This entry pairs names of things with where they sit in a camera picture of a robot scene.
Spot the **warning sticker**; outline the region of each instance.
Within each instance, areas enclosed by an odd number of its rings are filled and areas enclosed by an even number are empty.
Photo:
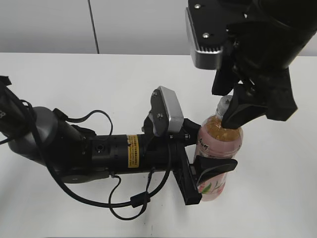
[[[139,167],[139,140],[137,135],[127,135],[128,137],[128,168]]]

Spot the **plastic bottle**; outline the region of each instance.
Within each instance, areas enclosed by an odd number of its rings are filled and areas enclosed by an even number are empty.
[[[216,159],[233,158],[242,145],[243,132],[241,128],[225,129],[221,127],[221,120],[227,111],[232,96],[224,96],[220,99],[216,114],[209,117],[199,130],[196,155]],[[212,201],[223,191],[227,173],[217,175],[199,185],[202,193],[202,201]]]

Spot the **cable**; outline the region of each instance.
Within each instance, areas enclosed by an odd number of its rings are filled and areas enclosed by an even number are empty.
[[[147,203],[148,203],[148,198],[154,196],[155,194],[157,194],[165,185],[170,170],[171,170],[171,151],[170,151],[170,145],[167,144],[168,146],[168,165],[164,174],[164,177],[161,181],[161,183],[157,186],[156,189],[154,189],[150,194],[148,194],[148,189],[149,189],[149,185],[151,182],[151,178],[152,178],[152,174],[154,172],[154,170],[151,170],[149,175],[148,175],[148,183],[146,186],[146,192],[145,192],[145,197],[144,197],[144,204],[141,208],[141,211],[139,212],[139,214],[137,214],[134,217],[131,218],[123,218],[120,217],[118,214],[115,213],[115,211],[113,210],[113,208],[118,208],[118,207],[126,207],[126,206],[130,206],[131,205],[131,201],[129,202],[123,202],[123,203],[115,203],[115,204],[111,204],[111,197],[112,194],[114,193],[115,189],[120,185],[121,183],[121,178],[119,176],[113,176],[114,178],[118,178],[119,179],[119,183],[117,184],[117,186],[111,191],[110,195],[109,195],[109,203],[102,203],[102,202],[95,202],[86,198],[83,198],[79,195],[77,195],[76,193],[74,193],[72,190],[70,190],[65,184],[64,182],[61,180],[61,178],[58,176],[58,174],[56,173],[53,165],[51,164],[50,160],[48,159],[48,155],[46,154],[46,151],[44,149],[39,131],[37,129],[37,126],[35,124],[35,120],[33,118],[32,112],[34,112],[33,107],[30,103],[28,103],[27,101],[24,100],[20,100],[13,92],[11,92],[8,88],[5,88],[5,92],[7,93],[8,97],[14,102],[14,104],[19,108],[19,110],[22,112],[22,114],[25,116],[25,119],[27,120],[27,123],[30,127],[31,133],[33,135],[34,141],[38,147],[39,150],[39,154],[41,156],[41,158],[43,159],[43,161],[45,162],[45,165],[49,171],[49,173],[51,174],[52,178],[55,180],[55,182],[59,185],[59,187],[66,193],[68,194],[70,197],[72,197],[73,199],[85,203],[87,205],[91,205],[91,206],[97,206],[97,207],[104,207],[104,208],[109,208],[110,211],[112,212],[112,214],[121,219],[121,220],[133,220],[137,217],[139,217],[141,214],[143,214],[147,208]],[[86,119],[88,119],[92,114],[94,113],[102,113],[104,114],[110,121],[111,123],[111,130],[110,130],[110,134],[112,133],[113,130],[113,124],[112,121],[109,117],[109,115],[101,110],[95,110],[90,112],[88,115],[86,115],[83,118],[79,118],[79,119],[70,119],[68,118],[67,121],[69,122],[74,122],[74,123],[79,123],[79,122],[83,122]]]
[[[15,136],[9,136],[7,139],[0,141],[0,145],[6,144],[15,139]]]
[[[140,212],[133,216],[133,217],[121,217],[119,216],[113,209],[112,207],[112,203],[111,203],[111,198],[112,198],[112,195],[114,193],[114,191],[117,189],[117,187],[119,187],[119,185],[121,184],[121,178],[118,176],[118,175],[114,175],[112,176],[113,178],[117,178],[119,179],[119,182],[118,184],[113,188],[113,190],[111,191],[110,195],[109,195],[109,199],[108,199],[108,203],[109,203],[109,209],[110,209],[110,212],[118,219],[120,220],[123,220],[123,221],[131,221],[133,219],[136,219],[138,218],[139,216],[141,216],[145,210],[147,209],[147,206],[148,206],[148,200],[149,200],[149,193],[148,193],[148,190],[149,190],[149,186],[150,186],[150,182],[151,182],[151,179],[152,179],[152,175],[154,173],[154,168],[151,169],[149,175],[148,175],[148,183],[147,183],[147,186],[146,186],[146,190],[145,190],[145,193],[144,193],[144,203],[143,203],[143,206],[140,210]]]
[[[58,174],[56,173],[53,165],[51,164],[51,162],[48,159],[48,156],[45,152],[41,137],[39,135],[38,129],[36,127],[36,124],[33,120],[33,117],[31,115],[31,113],[29,112],[29,110],[27,110],[26,106],[24,106],[24,104],[22,103],[22,101],[14,94],[12,93],[8,88],[5,89],[7,95],[10,97],[10,99],[14,102],[14,104],[19,108],[19,110],[22,112],[22,114],[25,116],[25,119],[27,120],[27,123],[30,127],[31,133],[33,135],[34,141],[36,143],[36,145],[38,146],[39,149],[39,154],[41,156],[41,158],[43,159],[43,161],[45,162],[45,165],[49,171],[49,173],[51,174],[52,178],[55,180],[55,182],[58,184],[58,186],[66,193],[68,194],[70,197],[72,197],[73,199],[91,205],[91,206],[96,206],[96,207],[105,207],[105,208],[109,208],[109,204],[108,203],[102,203],[102,202],[95,202],[86,198],[83,198],[79,195],[77,195],[76,193],[74,193],[72,190],[70,190],[65,184],[64,182],[61,180],[61,178],[58,176]],[[126,206],[130,206],[131,202],[124,202],[124,203],[116,203],[116,204],[112,204],[112,207],[126,207]]]
[[[88,113],[86,116],[84,116],[82,118],[67,118],[66,121],[71,122],[71,123],[81,123],[81,122],[84,122],[85,120],[87,120],[92,114],[95,114],[95,113],[101,113],[108,118],[108,120],[111,124],[111,129],[110,129],[109,135],[112,135],[113,124],[112,124],[111,118],[109,117],[109,115],[107,113],[105,113],[104,111],[101,111],[101,110],[93,110],[92,112]]]

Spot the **white bottle cap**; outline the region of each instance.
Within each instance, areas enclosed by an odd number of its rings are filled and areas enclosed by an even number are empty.
[[[218,107],[216,110],[216,117],[219,118],[220,120],[222,120],[223,115],[226,113],[226,111],[228,110],[228,107],[230,105],[232,96],[231,95],[226,95],[223,96],[219,103],[218,103]]]

